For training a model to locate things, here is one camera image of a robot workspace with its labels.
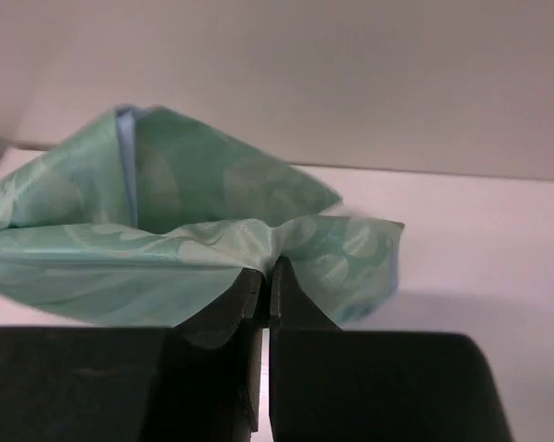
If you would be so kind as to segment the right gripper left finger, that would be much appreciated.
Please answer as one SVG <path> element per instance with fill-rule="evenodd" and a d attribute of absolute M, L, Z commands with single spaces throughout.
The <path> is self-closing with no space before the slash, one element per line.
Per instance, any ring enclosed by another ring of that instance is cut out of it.
<path fill-rule="evenodd" d="M 173 328 L 0 327 L 0 441 L 247 441 L 263 276 Z"/>

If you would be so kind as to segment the green patterned cloth napkin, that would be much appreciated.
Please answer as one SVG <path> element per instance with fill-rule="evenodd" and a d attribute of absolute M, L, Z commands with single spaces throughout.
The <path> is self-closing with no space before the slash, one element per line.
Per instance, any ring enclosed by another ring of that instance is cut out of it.
<path fill-rule="evenodd" d="M 282 257 L 334 323 L 398 288 L 404 226 L 164 107 L 109 110 L 0 179 L 0 295 L 99 326 L 175 326 Z"/>

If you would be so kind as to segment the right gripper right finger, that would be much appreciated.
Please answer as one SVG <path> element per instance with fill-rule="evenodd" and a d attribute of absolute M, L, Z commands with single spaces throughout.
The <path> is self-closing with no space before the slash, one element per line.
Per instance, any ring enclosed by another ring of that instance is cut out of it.
<path fill-rule="evenodd" d="M 466 335 L 345 331 L 292 263 L 272 272 L 269 417 L 277 441 L 509 441 L 490 365 Z"/>

